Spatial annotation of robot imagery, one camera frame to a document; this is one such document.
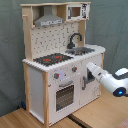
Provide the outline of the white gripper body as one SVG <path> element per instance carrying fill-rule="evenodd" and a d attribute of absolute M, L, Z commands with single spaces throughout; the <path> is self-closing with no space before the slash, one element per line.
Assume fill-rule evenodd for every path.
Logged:
<path fill-rule="evenodd" d="M 89 71 L 92 73 L 92 75 L 96 79 L 99 79 L 100 78 L 100 74 L 101 74 L 102 69 L 99 66 L 93 64 L 92 62 L 89 62 L 87 64 L 87 68 L 89 69 Z"/>

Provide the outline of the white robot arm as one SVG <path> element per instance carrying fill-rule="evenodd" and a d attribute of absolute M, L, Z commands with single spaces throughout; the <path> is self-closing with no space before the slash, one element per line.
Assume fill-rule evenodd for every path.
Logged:
<path fill-rule="evenodd" d="M 114 74 L 103 70 L 92 62 L 87 64 L 87 68 L 91 71 L 96 80 L 115 97 L 128 97 L 128 69 L 121 68 Z"/>

